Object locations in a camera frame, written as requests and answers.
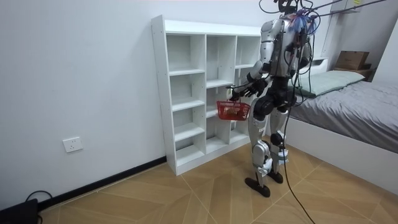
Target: black baseboard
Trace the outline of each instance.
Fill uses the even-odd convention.
[[[164,162],[166,162],[166,157],[165,156],[161,157],[161,158],[158,158],[158,159],[155,159],[154,161],[147,162],[147,163],[145,163],[143,165],[139,165],[139,166],[134,167],[132,169],[120,172],[120,173],[115,174],[115,175],[113,175],[111,177],[107,177],[105,179],[99,180],[99,181],[94,182],[92,184],[88,184],[88,185],[80,187],[78,189],[71,190],[71,191],[69,191],[67,193],[64,193],[64,194],[55,196],[53,198],[44,200],[42,202],[39,202],[38,210],[39,210],[39,212],[41,212],[42,210],[45,210],[46,208],[49,208],[49,207],[54,206],[56,204],[59,204],[61,202],[65,202],[65,201],[70,200],[72,198],[75,198],[75,197],[77,197],[79,195],[86,194],[86,193],[91,192],[91,191],[93,191],[95,189],[102,188],[102,187],[104,187],[106,185],[112,184],[112,183],[114,183],[116,181],[122,180],[122,179],[124,179],[126,177],[129,177],[131,175],[138,174],[139,172],[142,172],[142,171],[147,170],[149,168],[155,167],[155,166],[160,165],[160,164],[162,164]]]

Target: robot leg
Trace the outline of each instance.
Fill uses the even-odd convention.
[[[281,131],[288,111],[284,107],[274,108],[271,113],[270,127],[271,127],[271,158],[272,172],[268,174],[269,177],[273,178],[277,183],[283,183],[283,176],[279,173],[280,165],[285,162],[284,154],[287,159],[288,150],[283,147],[284,133]]]
[[[258,99],[252,102],[252,106],[256,104]],[[260,121],[253,117],[251,110],[249,115],[249,136],[252,145],[252,164],[256,171],[257,180],[246,178],[245,183],[253,190],[259,192],[264,197],[269,197],[271,192],[264,183],[265,176],[272,169],[272,158],[269,151],[269,144],[262,140],[262,134],[266,128],[266,120]]]

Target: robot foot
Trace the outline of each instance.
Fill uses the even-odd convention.
[[[272,178],[275,182],[277,182],[278,184],[281,184],[284,182],[284,177],[282,176],[282,174],[278,173],[274,173],[273,171],[271,171],[270,173],[267,174],[270,178]]]
[[[249,186],[251,189],[255,190],[256,192],[259,192],[262,196],[264,197],[269,197],[271,195],[271,191],[267,186],[260,187],[259,182],[256,180],[253,180],[252,178],[246,178],[244,180],[247,186]]]

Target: electrical outlet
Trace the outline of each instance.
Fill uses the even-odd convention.
[[[80,137],[63,140],[62,142],[67,152],[83,149],[83,144],[81,143]]]

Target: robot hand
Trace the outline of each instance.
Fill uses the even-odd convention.
[[[256,80],[250,87],[245,89],[242,93],[245,97],[250,97],[257,93],[257,97],[260,97],[267,87],[268,83],[265,78]]]
[[[264,89],[267,87],[267,85],[268,81],[265,78],[260,78],[239,93],[236,92],[233,87],[227,87],[232,88],[232,95],[229,100],[238,101],[240,97],[250,97],[254,94],[257,94],[257,97],[260,97],[263,94]]]

